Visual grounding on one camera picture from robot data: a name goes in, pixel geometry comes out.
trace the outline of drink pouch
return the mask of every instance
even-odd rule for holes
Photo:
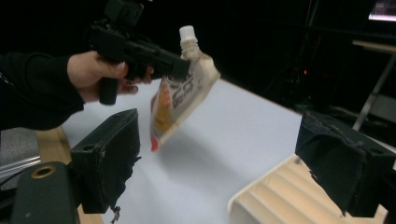
[[[163,76],[157,93],[151,99],[151,151],[161,147],[180,124],[206,98],[220,73],[213,59],[195,49],[189,74],[183,80]]]

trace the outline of table surface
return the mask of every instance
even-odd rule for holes
[[[64,125],[74,147],[105,119],[137,108],[140,156],[118,224],[228,223],[228,202],[294,153],[301,115],[220,79],[165,145],[151,152],[149,102],[160,80],[113,106],[89,103]],[[110,209],[102,214],[110,223]]]

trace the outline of white cap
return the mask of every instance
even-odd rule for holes
[[[186,40],[198,41],[198,39],[195,37],[194,27],[192,27],[191,25],[182,26],[179,29],[179,32],[180,32],[180,43]]]

